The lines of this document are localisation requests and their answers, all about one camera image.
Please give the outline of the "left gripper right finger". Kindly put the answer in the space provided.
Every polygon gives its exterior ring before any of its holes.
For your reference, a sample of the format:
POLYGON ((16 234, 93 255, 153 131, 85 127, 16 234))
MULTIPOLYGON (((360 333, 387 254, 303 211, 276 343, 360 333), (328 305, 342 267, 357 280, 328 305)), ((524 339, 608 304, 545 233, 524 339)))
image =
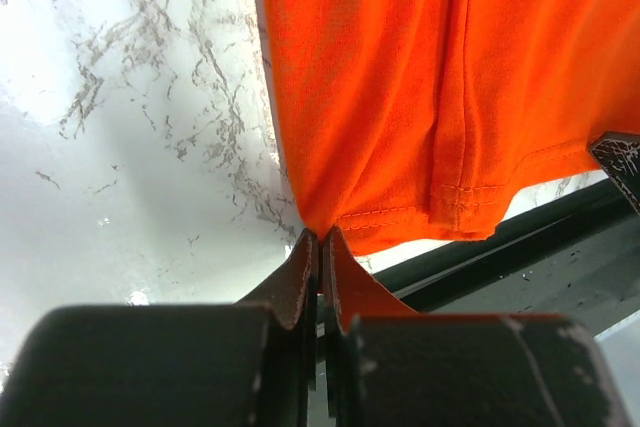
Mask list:
POLYGON ((377 365, 362 353, 363 323, 418 318, 353 256, 337 226, 321 242, 329 414, 338 426, 363 424, 364 377, 377 365))

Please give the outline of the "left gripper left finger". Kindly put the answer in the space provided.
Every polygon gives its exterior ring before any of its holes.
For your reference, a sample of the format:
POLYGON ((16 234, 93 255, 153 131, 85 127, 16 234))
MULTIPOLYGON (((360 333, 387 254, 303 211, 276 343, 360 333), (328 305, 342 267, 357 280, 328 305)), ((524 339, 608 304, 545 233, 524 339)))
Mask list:
POLYGON ((316 388, 319 241, 305 229, 283 264, 237 304, 268 314, 251 426, 305 426, 316 388))

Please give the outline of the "orange t shirt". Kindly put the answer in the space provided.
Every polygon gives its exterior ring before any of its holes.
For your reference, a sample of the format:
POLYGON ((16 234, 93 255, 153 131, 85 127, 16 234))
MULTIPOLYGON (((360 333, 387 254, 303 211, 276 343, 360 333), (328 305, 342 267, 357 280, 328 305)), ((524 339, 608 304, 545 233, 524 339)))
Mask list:
POLYGON ((639 0, 264 0, 300 217, 357 255, 483 240, 639 130, 639 0))

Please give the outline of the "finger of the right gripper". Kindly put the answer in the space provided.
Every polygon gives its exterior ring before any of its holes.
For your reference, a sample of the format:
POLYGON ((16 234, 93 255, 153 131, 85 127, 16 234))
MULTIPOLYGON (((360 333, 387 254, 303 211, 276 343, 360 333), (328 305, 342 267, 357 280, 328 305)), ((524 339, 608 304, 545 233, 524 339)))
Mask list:
POLYGON ((612 180, 634 211, 640 213, 639 135, 605 132, 589 146, 589 152, 612 180))

